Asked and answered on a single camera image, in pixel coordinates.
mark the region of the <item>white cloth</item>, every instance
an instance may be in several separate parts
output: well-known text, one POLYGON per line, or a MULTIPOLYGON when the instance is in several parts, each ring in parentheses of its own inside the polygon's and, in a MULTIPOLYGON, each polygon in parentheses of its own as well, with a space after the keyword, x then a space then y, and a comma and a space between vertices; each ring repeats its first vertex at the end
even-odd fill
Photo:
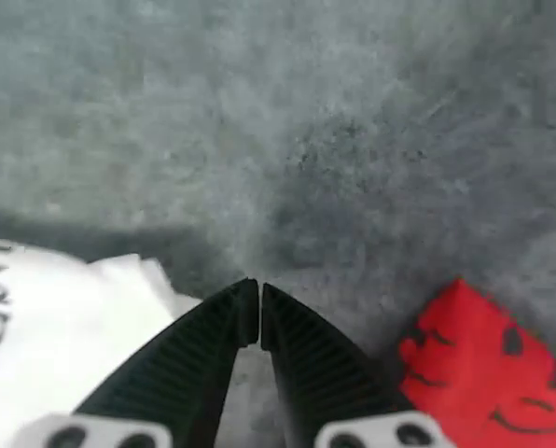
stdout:
POLYGON ((0 242, 0 448, 21 425, 73 411, 178 317, 177 303, 186 313, 199 301, 175 294, 155 260, 88 265, 0 242))

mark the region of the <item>gray carpet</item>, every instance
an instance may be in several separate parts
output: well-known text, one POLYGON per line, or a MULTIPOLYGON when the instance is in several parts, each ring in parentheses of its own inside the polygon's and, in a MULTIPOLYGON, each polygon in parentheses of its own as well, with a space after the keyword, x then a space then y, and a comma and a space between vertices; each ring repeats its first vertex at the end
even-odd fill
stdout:
MULTIPOLYGON (((462 275, 556 353, 556 0, 0 0, 0 237, 271 281, 370 353, 462 275)), ((266 361, 218 446, 279 446, 266 361)))

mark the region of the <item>red fabric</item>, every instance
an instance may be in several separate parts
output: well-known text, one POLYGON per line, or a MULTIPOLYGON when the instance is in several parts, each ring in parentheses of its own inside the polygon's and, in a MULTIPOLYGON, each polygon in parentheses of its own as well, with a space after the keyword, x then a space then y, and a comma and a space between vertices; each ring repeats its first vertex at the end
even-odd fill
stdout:
POLYGON ((398 351, 402 391, 459 448, 556 448, 556 359, 462 280, 398 351))

